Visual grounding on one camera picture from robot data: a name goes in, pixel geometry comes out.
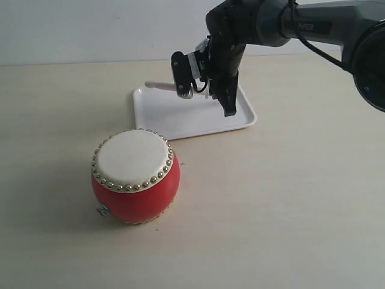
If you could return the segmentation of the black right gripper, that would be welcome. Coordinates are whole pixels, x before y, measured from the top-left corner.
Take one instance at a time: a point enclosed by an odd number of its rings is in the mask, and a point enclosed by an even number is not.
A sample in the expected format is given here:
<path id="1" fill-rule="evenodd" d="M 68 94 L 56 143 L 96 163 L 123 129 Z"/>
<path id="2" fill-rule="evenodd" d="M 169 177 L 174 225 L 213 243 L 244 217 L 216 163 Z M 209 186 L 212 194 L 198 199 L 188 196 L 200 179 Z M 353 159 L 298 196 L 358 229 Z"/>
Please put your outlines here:
<path id="1" fill-rule="evenodd" d="M 245 44 L 228 45 L 207 36 L 197 47 L 196 55 L 202 80 L 209 83 L 209 94 L 219 100 L 224 116 L 234 116 L 238 89 L 239 65 Z"/>

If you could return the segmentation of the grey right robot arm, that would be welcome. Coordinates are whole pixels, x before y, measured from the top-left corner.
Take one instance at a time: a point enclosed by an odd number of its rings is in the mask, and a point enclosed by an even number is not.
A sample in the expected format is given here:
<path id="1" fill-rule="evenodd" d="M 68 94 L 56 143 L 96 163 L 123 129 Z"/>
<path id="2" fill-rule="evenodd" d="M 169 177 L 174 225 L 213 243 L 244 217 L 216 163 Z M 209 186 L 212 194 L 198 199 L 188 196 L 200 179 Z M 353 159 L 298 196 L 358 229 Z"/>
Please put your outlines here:
<path id="1" fill-rule="evenodd" d="M 291 39 L 350 73 L 363 99 L 384 110 L 383 1 L 224 1 L 207 13 L 205 21 L 206 74 L 225 116 L 236 113 L 245 47 L 277 48 Z"/>

